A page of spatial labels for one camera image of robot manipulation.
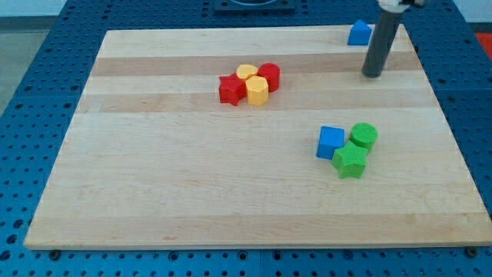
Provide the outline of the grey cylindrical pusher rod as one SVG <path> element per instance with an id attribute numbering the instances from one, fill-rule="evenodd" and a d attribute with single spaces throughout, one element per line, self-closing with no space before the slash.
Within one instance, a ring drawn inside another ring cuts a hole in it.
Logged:
<path id="1" fill-rule="evenodd" d="M 381 76 L 402 15 L 402 12 L 395 13 L 381 10 L 361 69 L 364 76 L 368 78 Z"/>

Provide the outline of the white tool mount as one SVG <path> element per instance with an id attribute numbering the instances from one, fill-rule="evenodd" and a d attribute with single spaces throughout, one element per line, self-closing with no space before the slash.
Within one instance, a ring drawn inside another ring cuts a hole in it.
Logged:
<path id="1" fill-rule="evenodd" d="M 402 13 L 411 6 L 417 8 L 425 6 L 425 0 L 378 0 L 377 2 L 383 10 L 391 13 Z"/>

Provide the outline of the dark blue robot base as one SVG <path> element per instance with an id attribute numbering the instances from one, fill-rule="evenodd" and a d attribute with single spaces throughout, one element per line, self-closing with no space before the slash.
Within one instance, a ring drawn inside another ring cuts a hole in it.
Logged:
<path id="1" fill-rule="evenodd" d="M 294 12 L 295 0 L 214 0 L 213 10 L 217 15 L 231 13 Z"/>

